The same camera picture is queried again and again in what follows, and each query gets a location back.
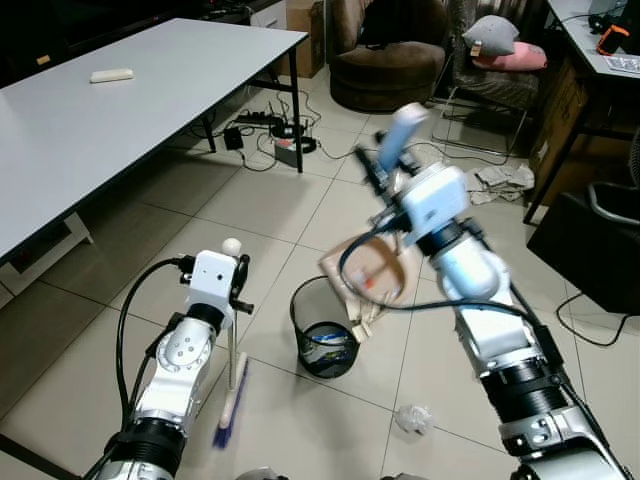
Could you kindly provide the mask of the pink dustpan with blue grip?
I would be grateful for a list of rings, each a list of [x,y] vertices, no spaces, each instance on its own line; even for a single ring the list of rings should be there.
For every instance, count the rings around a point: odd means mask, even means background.
[[[407,163],[410,170],[416,168],[415,157],[406,151],[408,142],[429,116],[429,110],[419,102],[402,106],[394,111],[389,127],[376,134],[378,147],[367,150],[385,170],[387,179],[398,180],[398,188],[402,180],[410,178],[401,172],[402,166]],[[356,146],[352,151],[358,163],[361,150],[366,148]],[[406,227],[372,227],[369,233],[338,244],[317,262],[346,303],[360,343],[372,337],[375,321],[416,285],[420,261],[413,259],[410,247],[403,242],[406,232]]]

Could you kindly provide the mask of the broom with blue bristles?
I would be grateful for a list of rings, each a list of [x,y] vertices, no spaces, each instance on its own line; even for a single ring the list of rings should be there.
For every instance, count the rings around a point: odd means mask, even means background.
[[[237,259],[243,253],[242,243],[236,238],[225,239],[221,243],[221,252]],[[223,410],[220,413],[218,429],[216,429],[214,438],[212,438],[212,447],[215,449],[227,448],[230,444],[230,439],[233,438],[244,387],[246,387],[247,383],[248,356],[239,347],[238,314],[241,314],[241,312],[238,312],[236,306],[232,305],[229,323],[224,325],[224,330],[229,338],[229,352],[233,356],[233,362],[229,365],[227,398],[225,398]]]

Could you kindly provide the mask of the grey crumpled floor cloth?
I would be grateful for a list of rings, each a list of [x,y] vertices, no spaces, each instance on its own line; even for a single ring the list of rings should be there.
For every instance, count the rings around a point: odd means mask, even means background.
[[[485,166],[468,172],[467,192],[472,205],[490,204],[497,200],[520,201],[535,186],[535,175],[529,166]]]

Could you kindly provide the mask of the blue white trash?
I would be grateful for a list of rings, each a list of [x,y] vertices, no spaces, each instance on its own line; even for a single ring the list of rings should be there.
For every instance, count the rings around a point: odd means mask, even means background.
[[[312,329],[303,334],[300,355],[306,364],[340,364],[349,360],[351,334],[343,329]]]

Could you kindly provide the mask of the black translucent trash bin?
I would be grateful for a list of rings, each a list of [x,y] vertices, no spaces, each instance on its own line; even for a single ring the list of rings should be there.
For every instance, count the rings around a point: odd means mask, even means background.
[[[289,315],[297,360],[307,374],[335,379],[355,366],[360,352],[355,326],[326,276],[312,276],[294,291]]]

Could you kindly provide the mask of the black power strip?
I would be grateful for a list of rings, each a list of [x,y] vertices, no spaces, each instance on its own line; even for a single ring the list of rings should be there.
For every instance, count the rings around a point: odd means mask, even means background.
[[[285,127],[291,123],[282,114],[273,111],[248,111],[236,116],[236,123],[246,125],[259,125],[264,128]]]

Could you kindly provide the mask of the brown cardboard box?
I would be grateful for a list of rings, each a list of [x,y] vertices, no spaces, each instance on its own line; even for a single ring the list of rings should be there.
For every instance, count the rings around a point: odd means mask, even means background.
[[[314,78],[325,65],[325,12],[323,0],[285,0],[285,28],[306,33],[297,47],[298,76]]]

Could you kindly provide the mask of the grey plush pillow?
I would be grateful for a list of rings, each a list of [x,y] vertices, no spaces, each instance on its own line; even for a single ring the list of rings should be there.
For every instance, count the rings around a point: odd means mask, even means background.
[[[500,58],[515,54],[518,28],[500,15],[485,15],[462,33],[463,44],[474,58]]]

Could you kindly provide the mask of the pink pillow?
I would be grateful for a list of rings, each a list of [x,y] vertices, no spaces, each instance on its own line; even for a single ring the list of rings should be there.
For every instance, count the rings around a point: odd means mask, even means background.
[[[534,44],[515,42],[515,51],[509,55],[486,56],[472,58],[472,64],[483,70],[499,70],[499,72],[536,72],[548,68],[549,61],[545,51]]]

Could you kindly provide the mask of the white glass-door cabinet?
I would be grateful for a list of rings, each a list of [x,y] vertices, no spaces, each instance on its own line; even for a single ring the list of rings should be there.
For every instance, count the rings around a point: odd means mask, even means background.
[[[77,244],[92,243],[90,230],[81,216],[73,212],[60,224],[52,224],[33,234],[0,261],[0,289],[8,294],[22,293]]]

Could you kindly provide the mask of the crumpled clear plastic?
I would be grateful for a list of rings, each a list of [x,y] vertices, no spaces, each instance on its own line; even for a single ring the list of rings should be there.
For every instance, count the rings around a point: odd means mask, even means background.
[[[394,413],[394,421],[404,433],[425,436],[435,428],[433,412],[425,404],[402,404]]]

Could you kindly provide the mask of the black box seat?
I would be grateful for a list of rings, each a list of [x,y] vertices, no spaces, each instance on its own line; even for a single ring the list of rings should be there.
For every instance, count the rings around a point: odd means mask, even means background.
[[[527,247],[611,314],[640,314],[640,189],[594,182],[554,198]]]

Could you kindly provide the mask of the small white oblong object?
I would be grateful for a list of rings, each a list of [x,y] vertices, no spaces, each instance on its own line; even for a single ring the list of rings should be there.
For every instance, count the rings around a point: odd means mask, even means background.
[[[90,83],[108,83],[116,81],[129,81],[134,78],[134,72],[132,69],[110,69],[110,70],[96,70],[90,76]]]

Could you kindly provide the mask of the orange black device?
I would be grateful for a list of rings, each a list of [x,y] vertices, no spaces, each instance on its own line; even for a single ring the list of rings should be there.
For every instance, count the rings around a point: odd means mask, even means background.
[[[605,28],[604,31],[600,33],[598,44],[596,44],[596,51],[604,56],[616,55],[617,52],[627,44],[630,37],[630,29],[622,26],[622,24],[612,24],[612,26]]]

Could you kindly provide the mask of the metal frame chair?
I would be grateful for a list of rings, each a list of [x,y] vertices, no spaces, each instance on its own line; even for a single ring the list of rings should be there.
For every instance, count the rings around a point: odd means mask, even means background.
[[[525,120],[539,99],[538,73],[512,72],[503,73],[495,70],[483,70],[472,64],[467,47],[463,46],[462,33],[470,28],[475,20],[486,15],[497,15],[508,20],[520,19],[525,13],[525,8],[532,0],[447,0],[445,8],[449,14],[449,27],[451,27],[451,55],[448,56],[449,78],[451,78],[451,90],[448,99],[443,104],[442,120],[447,124],[448,131],[444,136],[431,133],[431,140],[442,142],[444,145],[466,148],[468,151],[480,152],[480,154],[503,155],[511,157],[517,142],[520,141],[521,129]],[[452,131],[454,125],[475,125],[468,120],[468,115],[460,113],[460,105],[456,100],[461,96],[466,100],[466,108],[472,113],[485,111],[492,115],[506,114],[517,118],[515,131],[504,136],[504,150],[502,152],[477,143],[465,143],[453,140]]]

